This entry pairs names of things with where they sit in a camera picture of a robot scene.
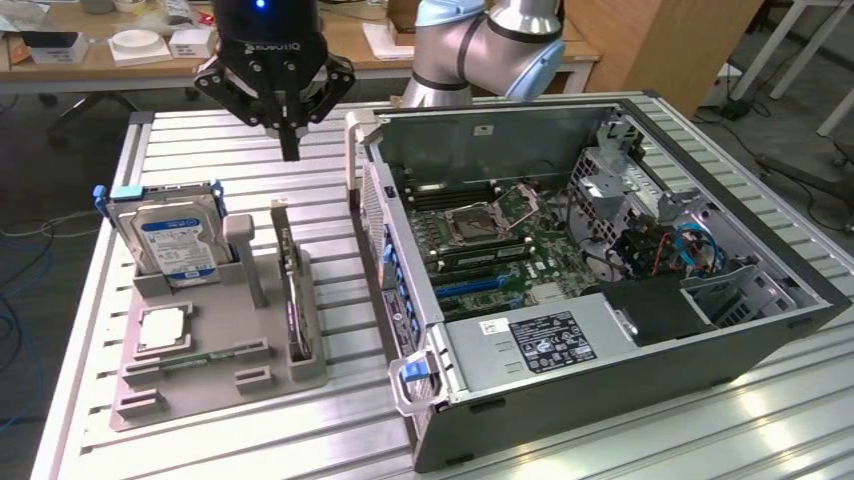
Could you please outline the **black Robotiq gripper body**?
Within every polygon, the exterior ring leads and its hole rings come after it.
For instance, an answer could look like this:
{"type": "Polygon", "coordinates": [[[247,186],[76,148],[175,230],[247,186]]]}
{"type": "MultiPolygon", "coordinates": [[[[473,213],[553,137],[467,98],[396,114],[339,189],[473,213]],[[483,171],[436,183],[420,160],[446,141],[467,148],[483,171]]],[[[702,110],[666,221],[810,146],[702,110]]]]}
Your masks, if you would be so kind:
{"type": "Polygon", "coordinates": [[[216,53],[232,61],[255,58],[272,76],[279,100],[303,88],[308,97],[323,83],[315,82],[331,55],[323,35],[316,1],[216,1],[214,19],[219,33],[216,53]]]}

